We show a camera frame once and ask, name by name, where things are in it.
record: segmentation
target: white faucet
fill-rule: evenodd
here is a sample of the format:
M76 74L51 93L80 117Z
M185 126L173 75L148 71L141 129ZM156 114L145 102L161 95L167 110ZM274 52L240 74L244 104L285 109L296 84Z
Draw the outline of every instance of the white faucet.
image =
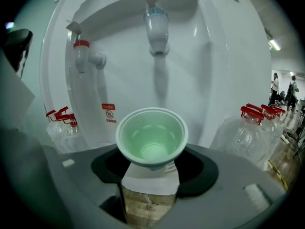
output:
M96 55L90 53L89 37L83 27L73 21L66 28L76 34L73 48L75 52L75 66L78 73L85 73L87 63L93 63L97 69L102 69L106 64L106 56L102 53L97 53Z
M168 14L160 7L159 0L145 0L144 21L150 51L153 55L166 55L168 45Z

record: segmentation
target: floor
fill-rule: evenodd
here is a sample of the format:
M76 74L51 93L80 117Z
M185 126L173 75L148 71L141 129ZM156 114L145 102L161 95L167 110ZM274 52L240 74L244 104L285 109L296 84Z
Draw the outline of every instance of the floor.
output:
M286 182L288 190L293 187L301 168L300 156L293 158L294 155L295 152L292 150L292 148L281 139L270 158L274 166L277 168L277 170L279 170L283 180ZM270 165L267 173L278 183L284 186L277 172Z

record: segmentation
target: red cap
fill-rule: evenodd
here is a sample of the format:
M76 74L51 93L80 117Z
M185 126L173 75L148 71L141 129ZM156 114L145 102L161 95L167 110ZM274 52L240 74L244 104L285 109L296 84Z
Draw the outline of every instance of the red cap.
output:
M267 119L270 120L270 119L275 118L275 115L277 113L277 111L275 109L273 109L267 105L264 105L264 104L261 105L261 108L265 110L264 113L266 112L267 114L272 115L272 117L270 117L270 118L266 116Z
M277 106L275 104L272 105L272 108L277 111L276 115L278 117L283 116L283 114L286 113L286 111L284 109L282 109L280 106Z
M248 117L245 115L248 114L250 117L258 119L258 121L256 121L258 125L260 125L261 121L264 119L264 115L254 109L242 106L240 110L242 111L241 117L248 119Z
M246 107L248 107L248 108L250 108L250 109L255 109L255 110L257 110L257 111L259 111L259 112L261 112L261 113L263 112L263 109L262 109L262 108L257 107L257 106L255 106L255 105L253 105L253 104L247 104Z
M85 40L79 40L79 41L76 41L76 42L73 44L73 48L78 47L78 46L90 47L90 43L89 43L88 41L85 41Z

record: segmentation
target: white wall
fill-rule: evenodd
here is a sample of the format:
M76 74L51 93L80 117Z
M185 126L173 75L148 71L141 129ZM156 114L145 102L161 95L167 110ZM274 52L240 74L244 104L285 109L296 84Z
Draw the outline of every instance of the white wall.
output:
M280 51L271 50L272 70L305 73L305 54L302 45L290 44Z
M299 92L296 93L297 99L303 99L305 100L305 80L296 80L297 87L299 89Z
M39 65L43 37L56 5L54 0L28 0L17 15L13 28L26 28L33 32L22 81L35 95L35 99L27 111L21 130L36 137L41 144L51 146L53 142L46 132L49 120L41 97ZM0 63L5 63L5 59L1 58Z

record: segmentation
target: white panel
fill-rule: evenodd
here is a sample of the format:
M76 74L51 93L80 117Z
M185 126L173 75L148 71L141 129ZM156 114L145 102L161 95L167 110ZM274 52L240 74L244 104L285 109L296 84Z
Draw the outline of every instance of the white panel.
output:
M92 39L91 50L107 55L102 71L88 65L88 72L78 75L73 60L69 66L71 104L91 146L115 142L116 125L106 122L102 103L115 104L117 121L145 107L173 110L188 124L189 142L199 143L212 85L209 33L197 0L161 1L170 18L170 52L163 59L149 52L141 0L120 0L82 23ZM114 10L117 18L110 15Z
M225 31L229 52L229 72L218 79L223 93L213 104L225 106L226 116L239 115L247 103L268 103L271 57L264 27L249 0L212 0ZM215 132L204 134L209 146Z
M66 26L84 0L60 0L46 30L41 51L41 93L47 112L71 108L65 75Z

